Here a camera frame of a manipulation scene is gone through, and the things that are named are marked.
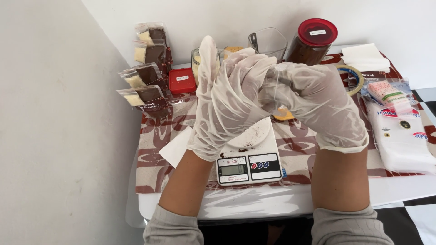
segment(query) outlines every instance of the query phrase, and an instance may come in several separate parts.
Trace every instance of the red lid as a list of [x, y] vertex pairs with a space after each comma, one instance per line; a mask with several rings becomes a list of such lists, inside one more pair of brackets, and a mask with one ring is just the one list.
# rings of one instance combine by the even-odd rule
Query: red lid
[[337, 38], [337, 29], [328, 20], [313, 18], [303, 21], [298, 27], [301, 41], [310, 46], [329, 45]]
[[170, 71], [170, 91], [172, 94], [181, 94], [194, 92], [195, 86], [194, 74], [191, 68], [176, 69]]

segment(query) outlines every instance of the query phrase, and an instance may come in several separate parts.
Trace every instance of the glass jar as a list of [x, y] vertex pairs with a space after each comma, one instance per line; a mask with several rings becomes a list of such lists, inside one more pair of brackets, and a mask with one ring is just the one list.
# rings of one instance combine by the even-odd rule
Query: glass jar
[[[218, 74], [220, 68], [220, 54], [222, 53], [222, 49], [217, 48], [217, 63], [216, 63], [216, 71]], [[195, 84], [198, 86], [198, 67], [200, 66], [201, 57], [200, 57], [200, 48], [196, 48], [191, 51], [191, 69], [194, 74]]]
[[286, 62], [318, 65], [337, 38], [336, 26], [328, 20], [313, 18], [298, 27]]

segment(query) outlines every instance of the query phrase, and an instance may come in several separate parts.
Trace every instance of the white tissue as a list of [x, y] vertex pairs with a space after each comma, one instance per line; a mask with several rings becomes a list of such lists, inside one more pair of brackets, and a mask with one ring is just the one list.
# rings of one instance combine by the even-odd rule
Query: white tissue
[[186, 145], [191, 135], [192, 128], [186, 127], [183, 132], [177, 135], [172, 141], [170, 141], [166, 146], [164, 146], [159, 154], [167, 160], [174, 168], [177, 167], [180, 160], [182, 160], [183, 155], [186, 151]]
[[391, 66], [388, 59], [383, 57], [374, 44], [365, 44], [342, 49], [341, 57], [345, 64], [364, 71], [389, 72]]

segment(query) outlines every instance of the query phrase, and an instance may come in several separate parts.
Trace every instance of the tape roll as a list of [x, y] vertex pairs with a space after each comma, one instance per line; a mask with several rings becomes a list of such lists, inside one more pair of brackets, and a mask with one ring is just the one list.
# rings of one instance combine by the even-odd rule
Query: tape roll
[[348, 73], [351, 73], [356, 78], [357, 86], [355, 89], [347, 92], [349, 96], [357, 94], [357, 92], [359, 92], [362, 89], [364, 78], [362, 73], [360, 73], [360, 71], [349, 65], [337, 65], [336, 69], [338, 71], [346, 71]]

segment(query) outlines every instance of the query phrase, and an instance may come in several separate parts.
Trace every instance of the gold seal sticker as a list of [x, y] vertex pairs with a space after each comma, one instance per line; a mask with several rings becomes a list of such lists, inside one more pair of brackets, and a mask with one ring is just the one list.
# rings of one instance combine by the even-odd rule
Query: gold seal sticker
[[410, 123], [404, 120], [400, 121], [400, 126], [404, 129], [410, 129]]

